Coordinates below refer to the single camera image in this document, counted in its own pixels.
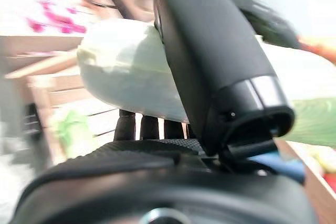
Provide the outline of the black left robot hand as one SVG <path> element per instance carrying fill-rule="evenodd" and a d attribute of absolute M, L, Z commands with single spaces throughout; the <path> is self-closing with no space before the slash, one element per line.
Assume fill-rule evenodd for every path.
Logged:
<path fill-rule="evenodd" d="M 265 42 L 285 48 L 302 48 L 296 31 L 275 10 L 259 0 L 232 1 Z"/>

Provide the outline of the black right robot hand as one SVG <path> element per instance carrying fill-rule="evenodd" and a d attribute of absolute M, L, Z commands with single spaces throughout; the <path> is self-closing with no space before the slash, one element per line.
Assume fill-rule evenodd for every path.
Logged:
<path fill-rule="evenodd" d="M 318 223 L 304 189 L 233 170 L 267 152 L 295 113 L 231 0 L 154 0 L 152 41 L 204 154 L 178 142 L 106 144 L 23 191 L 12 223 Z"/>

